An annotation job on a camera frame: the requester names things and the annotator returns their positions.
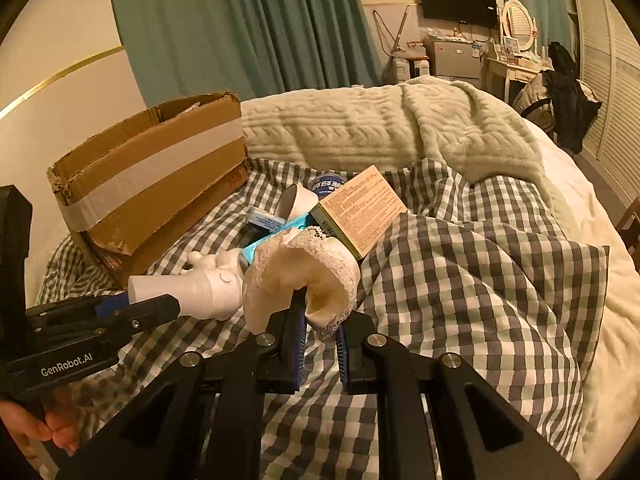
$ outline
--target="gold wall trim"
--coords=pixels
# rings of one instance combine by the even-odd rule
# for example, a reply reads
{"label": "gold wall trim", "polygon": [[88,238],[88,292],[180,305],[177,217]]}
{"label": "gold wall trim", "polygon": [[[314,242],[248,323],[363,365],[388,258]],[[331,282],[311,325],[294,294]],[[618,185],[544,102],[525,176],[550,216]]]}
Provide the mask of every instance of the gold wall trim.
{"label": "gold wall trim", "polygon": [[87,57],[86,59],[83,59],[82,61],[78,61],[77,63],[73,63],[73,65],[68,66],[65,69],[61,70],[60,72],[55,73],[51,77],[49,77],[49,78],[45,79],[44,81],[41,81],[40,83],[38,83],[33,88],[30,88],[29,90],[27,90],[20,97],[14,99],[7,106],[5,106],[2,110],[0,110],[0,120],[2,118],[4,118],[4,116],[7,115],[11,110],[13,110],[15,107],[17,107],[17,105],[25,102],[29,97],[34,95],[36,92],[39,92],[40,90],[42,90],[43,88],[46,88],[50,84],[55,83],[58,79],[62,79],[65,75],[69,75],[72,72],[75,72],[76,70],[78,70],[78,69],[80,69],[80,68],[82,68],[84,66],[87,66],[87,65],[89,65],[89,64],[91,64],[91,63],[93,63],[95,61],[98,61],[98,60],[103,59],[103,58],[105,58],[107,56],[110,56],[111,54],[117,54],[118,52],[122,52],[123,50],[124,50],[124,45],[115,46],[113,48],[110,48],[109,50],[105,50],[103,52],[99,52],[98,54],[94,54],[91,57]]}

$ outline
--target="person's thumb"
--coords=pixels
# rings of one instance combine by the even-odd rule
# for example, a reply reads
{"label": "person's thumb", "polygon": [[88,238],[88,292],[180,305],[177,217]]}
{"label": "person's thumb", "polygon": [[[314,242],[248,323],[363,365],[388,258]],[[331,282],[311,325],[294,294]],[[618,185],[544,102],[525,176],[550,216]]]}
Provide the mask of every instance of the person's thumb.
{"label": "person's thumb", "polygon": [[47,425],[31,415],[19,404],[8,400],[0,400],[0,417],[9,433],[27,436],[33,440],[50,440],[51,430]]}

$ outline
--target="louvered closet door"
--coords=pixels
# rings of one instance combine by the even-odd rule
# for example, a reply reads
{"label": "louvered closet door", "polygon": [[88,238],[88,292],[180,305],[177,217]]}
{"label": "louvered closet door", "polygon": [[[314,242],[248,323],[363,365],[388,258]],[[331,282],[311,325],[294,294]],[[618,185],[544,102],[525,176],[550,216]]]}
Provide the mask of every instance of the louvered closet door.
{"label": "louvered closet door", "polygon": [[580,25],[580,78],[603,103],[598,119],[584,137],[584,148],[595,156],[602,140],[611,86],[607,9],[604,0],[575,0],[575,3]]}
{"label": "louvered closet door", "polygon": [[598,159],[631,196],[640,194],[640,47],[616,7],[606,0],[612,28],[607,130]]}

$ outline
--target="blue can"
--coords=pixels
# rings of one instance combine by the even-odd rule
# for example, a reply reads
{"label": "blue can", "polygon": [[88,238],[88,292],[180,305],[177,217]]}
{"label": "blue can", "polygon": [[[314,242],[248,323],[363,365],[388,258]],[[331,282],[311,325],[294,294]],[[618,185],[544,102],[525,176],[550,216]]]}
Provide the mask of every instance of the blue can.
{"label": "blue can", "polygon": [[318,198],[322,200],[325,196],[330,195],[340,186],[343,186],[346,180],[340,175],[335,173],[323,173],[317,176],[311,184],[311,191],[313,191]]}

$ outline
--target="product box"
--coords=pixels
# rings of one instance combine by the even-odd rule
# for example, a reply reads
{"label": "product box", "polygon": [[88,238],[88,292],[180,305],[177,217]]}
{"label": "product box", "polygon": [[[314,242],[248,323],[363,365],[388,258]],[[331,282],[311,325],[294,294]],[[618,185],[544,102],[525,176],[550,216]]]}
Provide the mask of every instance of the product box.
{"label": "product box", "polygon": [[87,262],[126,287],[244,184],[240,115],[230,92],[170,101],[91,137],[49,168]]}
{"label": "product box", "polygon": [[616,231],[631,254],[636,270],[640,272],[640,198],[636,198],[626,210],[616,226]]}
{"label": "product box", "polygon": [[375,166],[369,166],[323,198],[311,216],[363,259],[400,213],[407,211],[396,192]]}

